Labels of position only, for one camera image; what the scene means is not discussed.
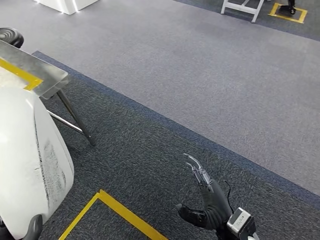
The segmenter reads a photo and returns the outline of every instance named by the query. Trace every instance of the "floor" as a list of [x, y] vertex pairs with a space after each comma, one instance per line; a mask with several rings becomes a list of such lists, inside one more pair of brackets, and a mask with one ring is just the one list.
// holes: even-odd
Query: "floor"
[[[57, 63], [39, 52], [36, 56]], [[214, 231], [186, 223], [174, 208], [178, 203], [203, 207], [195, 178], [184, 163], [183, 153], [186, 152], [201, 161], [224, 193], [229, 190], [224, 180], [228, 181], [232, 187], [230, 204], [254, 215], [261, 240], [317, 239], [320, 235], [316, 224], [320, 216], [318, 196], [315, 195], [315, 205], [309, 202], [314, 194], [293, 186], [307, 198], [302, 200], [301, 195], [295, 195], [297, 191], [283, 190], [292, 183], [274, 173], [73, 69], [58, 66], [72, 77], [64, 90], [97, 145], [92, 147], [78, 132], [57, 123], [72, 158], [75, 181], [45, 225], [42, 240], [58, 239], [100, 189], [170, 240], [217, 240]], [[51, 112], [72, 121], [57, 96], [44, 103]], [[270, 184], [270, 178], [275, 184]], [[111, 207], [96, 201], [66, 239], [147, 239]]]
[[[221, 6], [223, 0], [175, 0], [180, 3], [185, 3], [191, 6], [195, 6], [202, 9], [206, 9], [216, 13], [221, 12]], [[231, 3], [242, 4], [244, 0], [229, 0]], [[260, 1], [250, 0], [246, 4], [247, 7], [257, 8]], [[278, 17], [270, 17], [269, 14], [273, 8], [275, 3], [282, 5], [288, 5], [288, 0], [265, 0], [260, 11], [259, 17], [256, 24], [263, 25], [268, 28], [280, 30], [282, 32], [294, 34], [297, 36], [309, 38], [313, 40], [320, 41], [320, 28], [315, 27], [320, 22], [320, 16], [318, 10], [320, 8], [320, 1], [316, 0], [296, 0], [295, 7], [299, 9], [294, 16], [294, 19], [299, 19], [301, 16], [301, 10], [307, 10], [306, 17], [304, 19], [303, 24], [297, 24], [293, 21], [288, 21], [278, 19]], [[226, 10], [226, 15], [232, 16], [237, 19], [243, 19], [246, 21], [251, 21], [253, 15], [242, 11], [236, 11], [232, 9]]]
[[32, 0], [0, 5], [0, 23], [23, 34], [24, 51], [42, 51], [320, 196], [315, 37], [173, 0], [100, 0], [72, 16]]

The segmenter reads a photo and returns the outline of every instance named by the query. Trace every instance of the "metal tabletop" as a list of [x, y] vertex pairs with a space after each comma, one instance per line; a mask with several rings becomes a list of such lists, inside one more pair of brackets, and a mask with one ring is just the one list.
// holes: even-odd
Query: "metal tabletop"
[[26, 85], [32, 86], [29, 90], [45, 99], [52, 97], [69, 81], [66, 71], [0, 40], [0, 75], [7, 77], [2, 77], [5, 82], [0, 81], [0, 87], [10, 85], [8, 78], [17, 84], [17, 76], [26, 82], [27, 77], [22, 77], [23, 74], [29, 79]]

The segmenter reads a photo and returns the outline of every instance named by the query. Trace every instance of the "black stool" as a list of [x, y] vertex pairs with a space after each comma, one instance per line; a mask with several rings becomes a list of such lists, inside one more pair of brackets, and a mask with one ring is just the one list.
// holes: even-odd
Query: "black stool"
[[9, 27], [0, 27], [0, 40], [11, 44], [16, 48], [21, 48], [25, 41], [23, 36], [16, 29]]

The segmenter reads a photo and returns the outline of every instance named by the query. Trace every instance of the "yellow tape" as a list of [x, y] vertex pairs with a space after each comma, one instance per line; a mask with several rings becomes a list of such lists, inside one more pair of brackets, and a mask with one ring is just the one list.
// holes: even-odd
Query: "yellow tape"
[[59, 240], [66, 239], [77, 223], [80, 221], [91, 206], [92, 206], [97, 198], [99, 193], [96, 193], [91, 200], [90, 200], [84, 209], [82, 209], [78, 216], [76, 216], [70, 225], [69, 225], [66, 231], [64, 231]]
[[124, 205], [103, 190], [100, 190], [99, 199], [152, 240], [168, 240], [168, 238], [162, 235], [158, 231], [135, 215], [134, 213], [130, 211], [129, 209], [125, 207]]
[[269, 14], [269, 16], [272, 16], [272, 17], [277, 17], [277, 18], [280, 18], [280, 19], [285, 19], [285, 20], [289, 20], [291, 22], [295, 22], [295, 23], [299, 23], [299, 24], [303, 24], [305, 21], [306, 16], [307, 15], [308, 11], [307, 10], [304, 10], [304, 9], [301, 9], [301, 8], [295, 8], [297, 11], [300, 11], [301, 15], [300, 16], [299, 19], [294, 19], [291, 17], [288, 17], [288, 16], [284, 16], [284, 15], [280, 15], [280, 14], [275, 14], [275, 12], [278, 10], [278, 7], [282, 6], [283, 4], [280, 4], [280, 3], [277, 3], [275, 2], [273, 7], [272, 8], [272, 10], [270, 11], [270, 13]]
[[168, 238], [162, 235], [158, 231], [154, 229], [153, 227], [149, 225], [148, 223], [142, 220], [141, 218], [135, 215], [134, 213], [130, 211], [125, 206], [121, 204], [120, 202], [114, 199], [113, 197], [109, 195], [108, 193], [100, 190], [99, 193], [96, 193], [91, 200], [90, 200], [84, 209], [82, 209], [78, 216], [76, 216], [70, 225], [69, 225], [60, 238], [59, 240], [65, 240], [77, 223], [78, 223], [91, 206], [92, 206], [97, 199], [101, 200], [103, 203], [107, 205], [108, 207], [112, 209], [115, 213], [122, 216], [122, 218], [127, 220], [128, 222], [134, 225], [134, 227], [140, 230], [146, 236], [152, 240], [168, 240]]
[[20, 69], [17, 66], [12, 65], [9, 62], [5, 61], [5, 60], [1, 59], [1, 58], [0, 58], [0, 67], [6, 69], [9, 72], [11, 72], [14, 75], [17, 75], [18, 77], [20, 77], [20, 78], [26, 81], [28, 83], [28, 85], [24, 88], [26, 90], [31, 91], [31, 90], [38, 86], [39, 84], [42, 83], [42, 80], [38, 78], [38, 77], [36, 77], [36, 76], [34, 76], [34, 75], [30, 74], [29, 72]]

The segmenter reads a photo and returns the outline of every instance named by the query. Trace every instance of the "table leg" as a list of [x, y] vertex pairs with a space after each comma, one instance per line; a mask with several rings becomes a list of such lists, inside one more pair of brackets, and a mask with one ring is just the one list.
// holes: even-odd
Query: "table leg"
[[83, 134], [93, 146], [96, 145], [95, 141], [91, 135], [87, 130], [82, 119], [78, 113], [71, 105], [70, 101], [66, 96], [66, 94], [61, 89], [57, 92], [57, 96], [66, 106], [66, 109], [75, 120], [75, 122], [82, 130]]

